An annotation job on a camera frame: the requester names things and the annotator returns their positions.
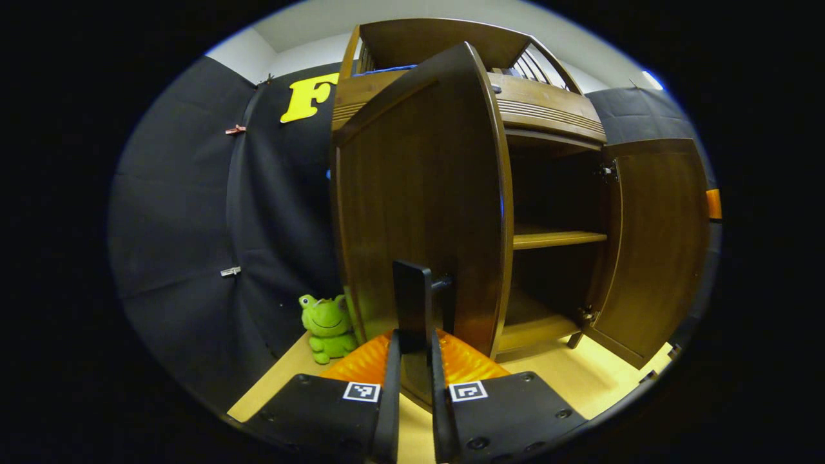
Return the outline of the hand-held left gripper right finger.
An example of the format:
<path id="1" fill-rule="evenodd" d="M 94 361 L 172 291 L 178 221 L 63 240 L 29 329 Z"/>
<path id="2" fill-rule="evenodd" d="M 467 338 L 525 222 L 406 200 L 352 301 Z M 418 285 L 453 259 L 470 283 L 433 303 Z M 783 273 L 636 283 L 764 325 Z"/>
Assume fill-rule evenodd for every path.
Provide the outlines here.
<path id="1" fill-rule="evenodd" d="M 529 464 L 587 423 L 536 372 L 450 382 L 442 331 L 431 329 L 431 414 L 437 462 Z"/>

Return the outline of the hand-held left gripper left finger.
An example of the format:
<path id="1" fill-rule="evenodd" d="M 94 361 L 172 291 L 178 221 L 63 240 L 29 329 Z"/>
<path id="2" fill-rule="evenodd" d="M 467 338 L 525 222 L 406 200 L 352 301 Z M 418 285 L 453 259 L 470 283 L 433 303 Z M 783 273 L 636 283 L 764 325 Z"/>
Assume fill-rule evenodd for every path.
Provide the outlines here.
<path id="1" fill-rule="evenodd" d="M 397 464 L 401 357 L 389 330 L 331 375 L 292 376 L 244 425 L 277 448 L 279 464 Z"/>

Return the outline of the wooden cabinet door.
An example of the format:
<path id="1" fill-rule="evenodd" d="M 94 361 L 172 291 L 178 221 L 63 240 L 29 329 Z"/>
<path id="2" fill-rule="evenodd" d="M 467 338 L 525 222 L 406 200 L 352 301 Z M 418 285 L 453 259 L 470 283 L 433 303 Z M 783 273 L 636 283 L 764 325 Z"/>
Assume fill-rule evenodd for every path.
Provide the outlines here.
<path id="1" fill-rule="evenodd" d="M 689 138 L 610 144 L 602 152 L 607 240 L 584 334 L 635 368 L 688 315 L 710 238 L 706 177 Z"/>
<path id="2" fill-rule="evenodd" d="M 398 327 L 392 264 L 451 276 L 436 323 L 485 355 L 503 331 L 514 238 L 503 117 L 477 49 L 452 45 L 371 98 L 332 137 L 332 205 L 356 337 Z"/>

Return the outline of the black door handle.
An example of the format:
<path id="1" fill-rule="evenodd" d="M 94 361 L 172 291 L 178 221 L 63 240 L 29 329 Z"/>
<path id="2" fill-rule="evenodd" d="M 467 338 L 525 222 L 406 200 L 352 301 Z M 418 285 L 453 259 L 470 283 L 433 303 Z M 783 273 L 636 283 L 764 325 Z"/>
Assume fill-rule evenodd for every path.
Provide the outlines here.
<path id="1" fill-rule="evenodd" d="M 430 268 L 404 260 L 392 262 L 394 306 L 401 354 L 425 352 L 436 337 L 434 295 L 453 287 L 454 276 L 434 276 Z"/>

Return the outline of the wooden double-door shoe cabinet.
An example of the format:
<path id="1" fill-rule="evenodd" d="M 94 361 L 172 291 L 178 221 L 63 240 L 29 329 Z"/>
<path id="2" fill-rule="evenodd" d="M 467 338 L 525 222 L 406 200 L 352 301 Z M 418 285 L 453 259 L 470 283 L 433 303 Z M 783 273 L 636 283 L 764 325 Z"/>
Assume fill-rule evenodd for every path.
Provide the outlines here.
<path id="1" fill-rule="evenodd" d="M 586 97 L 565 66 L 534 36 L 493 24 L 444 18 L 358 24 L 342 62 L 340 81 L 369 70 L 420 64 L 462 42 L 477 49 L 487 74 L 523 77 Z M 596 155 L 606 143 L 504 128 L 512 170 L 514 229 L 516 224 L 540 224 L 603 233 L 598 223 L 586 224 L 569 214 L 551 219 L 549 181 L 541 173 L 563 157 Z M 565 336 L 572 345 L 580 340 L 583 323 L 578 308 L 587 306 L 596 253 L 602 243 L 513 250 L 503 331 L 492 356 Z"/>

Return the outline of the green frog plush toy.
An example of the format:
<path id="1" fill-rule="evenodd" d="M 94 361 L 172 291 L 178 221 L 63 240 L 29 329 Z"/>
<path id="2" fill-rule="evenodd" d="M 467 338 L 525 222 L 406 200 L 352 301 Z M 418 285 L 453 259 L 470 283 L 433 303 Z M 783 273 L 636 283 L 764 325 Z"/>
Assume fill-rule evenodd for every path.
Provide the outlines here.
<path id="1" fill-rule="evenodd" d="M 315 298 L 306 294 L 298 297 L 301 323 L 309 332 L 313 361 L 327 365 L 333 359 L 344 358 L 358 347 L 344 295 Z"/>

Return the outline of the wooden inner shelf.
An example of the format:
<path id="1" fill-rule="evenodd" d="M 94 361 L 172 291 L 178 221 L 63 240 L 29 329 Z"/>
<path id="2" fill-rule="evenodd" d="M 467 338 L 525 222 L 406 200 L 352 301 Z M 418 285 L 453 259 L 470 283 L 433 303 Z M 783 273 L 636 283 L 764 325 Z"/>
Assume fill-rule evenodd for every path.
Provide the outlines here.
<path id="1" fill-rule="evenodd" d="M 607 238 L 607 234 L 590 230 L 557 228 L 540 224 L 516 224 L 513 250 L 577 246 L 578 244 L 604 242 Z"/>

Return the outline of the blue folded cloth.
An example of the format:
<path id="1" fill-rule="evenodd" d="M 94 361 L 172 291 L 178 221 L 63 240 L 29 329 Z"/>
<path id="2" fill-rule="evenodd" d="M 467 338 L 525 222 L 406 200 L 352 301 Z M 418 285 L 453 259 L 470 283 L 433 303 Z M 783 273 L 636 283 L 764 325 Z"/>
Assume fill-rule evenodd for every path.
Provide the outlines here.
<path id="1" fill-rule="evenodd" d="M 369 70 L 369 71 L 365 71 L 363 73 L 355 73 L 351 77 L 362 77 L 362 76 L 374 75 L 374 74 L 378 74 L 378 73 L 407 71 L 407 70 L 413 70 L 413 68 L 416 68 L 416 67 L 418 67 L 417 64 L 410 64 L 410 65 L 405 65 L 405 66 L 394 66 L 394 67 L 390 67 L 390 68 L 381 68 L 381 70 Z"/>

